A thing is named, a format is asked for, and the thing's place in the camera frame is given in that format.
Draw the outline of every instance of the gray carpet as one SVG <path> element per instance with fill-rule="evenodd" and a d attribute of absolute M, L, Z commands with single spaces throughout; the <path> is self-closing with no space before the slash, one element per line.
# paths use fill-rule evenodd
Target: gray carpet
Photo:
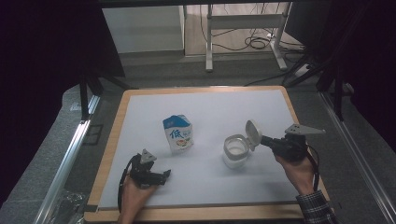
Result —
<path fill-rule="evenodd" d="M 120 80 L 138 88 L 244 86 L 252 81 L 280 74 L 272 55 L 242 57 L 215 57 L 214 72 L 205 71 L 202 58 L 179 59 L 176 63 L 153 59 L 139 59 L 121 55 L 126 77 Z M 279 85 L 275 78 L 255 85 Z M 336 215 L 344 223 L 386 223 L 376 201 L 367 188 L 361 173 L 347 151 L 340 134 L 315 89 L 317 77 L 312 77 L 288 93 L 303 125 L 325 129 L 321 136 L 308 136 L 308 143 L 320 156 L 320 171 L 332 200 Z M 84 200 L 91 187 L 106 147 L 106 140 L 115 118 L 123 89 L 101 78 L 105 87 L 92 117 L 92 125 L 84 140 L 74 167 L 64 186 L 64 195 L 58 202 L 53 223 L 68 223 L 79 217 Z M 64 94 L 64 106 L 48 137 L 25 171 L 18 185 L 3 204 L 0 223 L 31 223 L 35 219 L 51 180 L 56 174 L 65 151 L 78 126 L 80 111 L 70 110 L 79 101 L 78 86 Z M 376 131 L 360 116 L 347 97 L 344 98 L 345 123 L 362 149 L 366 160 L 381 181 L 390 198 L 396 200 L 396 180 L 393 178 L 396 156 Z M 301 220 L 233 221 L 205 223 L 302 223 Z"/>

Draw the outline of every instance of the milk carton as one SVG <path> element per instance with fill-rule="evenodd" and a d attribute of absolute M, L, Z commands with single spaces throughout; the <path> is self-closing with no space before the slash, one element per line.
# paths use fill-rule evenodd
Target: milk carton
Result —
<path fill-rule="evenodd" d="M 164 119 L 163 128 L 172 153 L 183 152 L 192 146 L 192 125 L 184 115 Z"/>

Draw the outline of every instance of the wall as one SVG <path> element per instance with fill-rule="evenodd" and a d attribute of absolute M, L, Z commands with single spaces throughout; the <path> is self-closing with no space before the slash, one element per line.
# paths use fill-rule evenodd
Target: wall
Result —
<path fill-rule="evenodd" d="M 184 49 L 183 7 L 103 9 L 118 53 Z"/>

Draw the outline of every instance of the human hand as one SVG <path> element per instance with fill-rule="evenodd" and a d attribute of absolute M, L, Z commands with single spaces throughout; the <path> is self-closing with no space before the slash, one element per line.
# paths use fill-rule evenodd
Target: human hand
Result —
<path fill-rule="evenodd" d="M 300 195 L 314 192 L 314 168 L 307 157 L 302 161 L 286 161 L 277 155 L 274 156 L 276 161 L 283 166 L 286 176 Z"/>
<path fill-rule="evenodd" d="M 122 186 L 121 212 L 118 223 L 131 224 L 136 214 L 157 188 L 158 186 L 150 186 L 147 189 L 141 189 L 127 175 Z"/>

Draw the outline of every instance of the white board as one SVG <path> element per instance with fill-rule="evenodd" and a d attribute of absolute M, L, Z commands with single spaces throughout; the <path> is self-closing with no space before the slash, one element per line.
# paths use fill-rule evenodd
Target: white board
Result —
<path fill-rule="evenodd" d="M 163 120 L 180 114 L 192 124 L 194 145 L 173 155 Z M 151 172 L 172 170 L 146 206 L 295 202 L 298 192 L 269 147 L 250 151 L 247 163 L 237 170 L 223 162 L 224 140 L 237 133 L 246 136 L 249 119 L 273 138 L 283 137 L 294 123 L 278 90 L 132 96 L 98 209 L 117 208 L 122 170 L 143 148 L 158 158 Z"/>

